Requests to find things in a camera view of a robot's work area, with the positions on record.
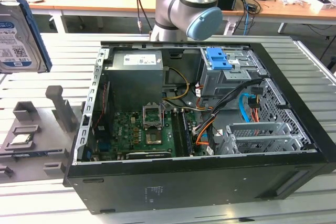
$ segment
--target table leg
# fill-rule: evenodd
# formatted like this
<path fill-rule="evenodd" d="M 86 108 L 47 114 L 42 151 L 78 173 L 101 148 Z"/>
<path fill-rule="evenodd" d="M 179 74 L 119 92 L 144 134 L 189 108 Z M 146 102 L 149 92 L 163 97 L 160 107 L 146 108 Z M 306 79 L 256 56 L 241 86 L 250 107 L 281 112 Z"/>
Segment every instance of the table leg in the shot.
<path fill-rule="evenodd" d="M 235 31 L 236 24 L 239 20 L 239 17 L 230 17 L 227 20 L 224 35 L 233 35 L 233 32 Z"/>
<path fill-rule="evenodd" d="M 50 15 L 54 18 L 55 26 L 59 34 L 68 33 L 68 27 L 60 10 L 51 10 Z"/>
<path fill-rule="evenodd" d="M 104 27 L 103 17 L 101 17 L 101 16 L 97 17 L 97 25 L 98 25 L 98 28 L 103 28 Z"/>
<path fill-rule="evenodd" d="M 278 33 L 279 34 L 283 34 L 284 31 L 285 31 L 286 26 L 287 26 L 287 23 L 281 23 L 281 25 L 280 25 L 280 27 L 278 29 Z"/>

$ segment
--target yellow cable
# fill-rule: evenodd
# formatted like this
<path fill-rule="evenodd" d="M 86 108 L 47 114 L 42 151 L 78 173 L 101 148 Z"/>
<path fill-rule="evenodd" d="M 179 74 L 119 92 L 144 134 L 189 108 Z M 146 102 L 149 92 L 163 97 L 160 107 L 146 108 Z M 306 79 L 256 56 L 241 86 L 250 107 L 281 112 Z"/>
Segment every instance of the yellow cable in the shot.
<path fill-rule="evenodd" d="M 179 72 L 177 69 L 175 68 L 171 68 L 169 67 L 170 69 L 173 69 L 174 71 L 176 71 L 185 81 L 185 84 L 187 85 L 187 88 L 185 89 L 185 92 L 181 95 L 178 95 L 176 97 L 166 97 L 166 98 L 163 98 L 164 100 L 176 100 L 176 99 L 179 99 L 179 98 L 182 98 L 184 96 L 186 96 L 188 94 L 188 91 L 189 91 L 189 85 L 190 83 L 188 83 L 188 80 L 184 77 L 183 74 L 181 74 L 181 72 Z"/>

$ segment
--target sticker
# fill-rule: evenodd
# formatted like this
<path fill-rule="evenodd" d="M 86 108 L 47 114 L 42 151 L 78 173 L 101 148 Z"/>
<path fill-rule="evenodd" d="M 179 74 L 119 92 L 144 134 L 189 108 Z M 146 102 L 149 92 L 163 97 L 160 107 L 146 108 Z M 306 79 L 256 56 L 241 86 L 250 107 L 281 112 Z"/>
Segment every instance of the sticker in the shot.
<path fill-rule="evenodd" d="M 29 154 L 14 154 L 13 157 L 30 157 Z"/>
<path fill-rule="evenodd" d="M 156 65 L 155 55 L 125 55 L 124 65 Z"/>
<path fill-rule="evenodd" d="M 208 152 L 210 156 L 214 155 L 214 151 L 210 148 L 210 146 L 206 148 L 206 152 Z"/>
<path fill-rule="evenodd" d="M 223 136 L 223 130 L 217 130 L 215 136 Z"/>
<path fill-rule="evenodd" d="M 9 67 L 27 67 L 32 61 L 24 44 L 17 40 L 12 22 L 0 22 L 0 62 Z"/>
<path fill-rule="evenodd" d="M 228 62 L 232 65 L 232 64 L 239 64 L 239 60 L 228 60 Z"/>
<path fill-rule="evenodd" d="M 196 96 L 197 97 L 201 97 L 201 90 L 200 89 L 196 89 Z"/>
<path fill-rule="evenodd" d="M 154 203 L 161 198 L 163 186 L 148 186 L 144 188 L 145 203 Z"/>

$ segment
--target metal work table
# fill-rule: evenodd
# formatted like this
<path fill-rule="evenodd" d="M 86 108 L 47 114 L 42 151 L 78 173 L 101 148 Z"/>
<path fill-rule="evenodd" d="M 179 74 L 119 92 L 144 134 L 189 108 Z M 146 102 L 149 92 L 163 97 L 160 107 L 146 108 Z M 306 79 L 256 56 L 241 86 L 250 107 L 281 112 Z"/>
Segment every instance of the metal work table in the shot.
<path fill-rule="evenodd" d="M 48 85 L 60 84 L 71 105 L 86 100 L 101 41 L 148 40 L 141 35 L 44 34 L 54 64 L 51 73 L 8 75 L 0 85 L 0 143 L 14 120 L 18 101 L 52 107 Z M 336 141 L 336 78 L 299 41 L 290 37 L 215 36 L 223 42 L 261 42 L 315 117 Z M 1 223 L 228 223 L 239 218 L 254 223 L 326 223 L 336 220 L 336 173 L 314 178 L 285 200 L 242 204 L 91 215 L 62 180 L 0 185 Z"/>

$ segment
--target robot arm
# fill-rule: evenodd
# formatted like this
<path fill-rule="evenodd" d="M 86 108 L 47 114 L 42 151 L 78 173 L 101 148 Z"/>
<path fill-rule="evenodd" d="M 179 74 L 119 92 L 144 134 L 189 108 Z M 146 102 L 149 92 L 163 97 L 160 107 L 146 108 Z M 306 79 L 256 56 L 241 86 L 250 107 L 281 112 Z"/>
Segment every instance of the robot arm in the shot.
<path fill-rule="evenodd" d="M 151 41 L 205 40 L 223 20 L 218 0 L 156 0 Z"/>

